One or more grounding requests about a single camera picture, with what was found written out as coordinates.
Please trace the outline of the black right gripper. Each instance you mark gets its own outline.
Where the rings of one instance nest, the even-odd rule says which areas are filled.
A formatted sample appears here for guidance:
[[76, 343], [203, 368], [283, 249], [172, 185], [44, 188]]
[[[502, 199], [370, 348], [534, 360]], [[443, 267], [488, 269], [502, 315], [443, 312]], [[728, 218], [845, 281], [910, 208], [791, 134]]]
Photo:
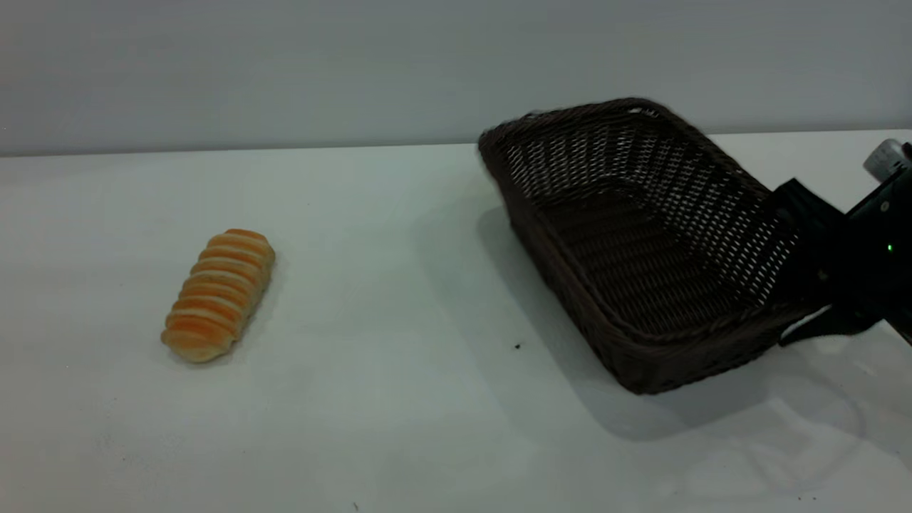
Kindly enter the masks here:
[[777, 303], [831, 302], [788, 328], [779, 346], [852, 337], [885, 321], [910, 341], [910, 172], [894, 173], [847, 213], [796, 179], [773, 191], [795, 243], [777, 274]]

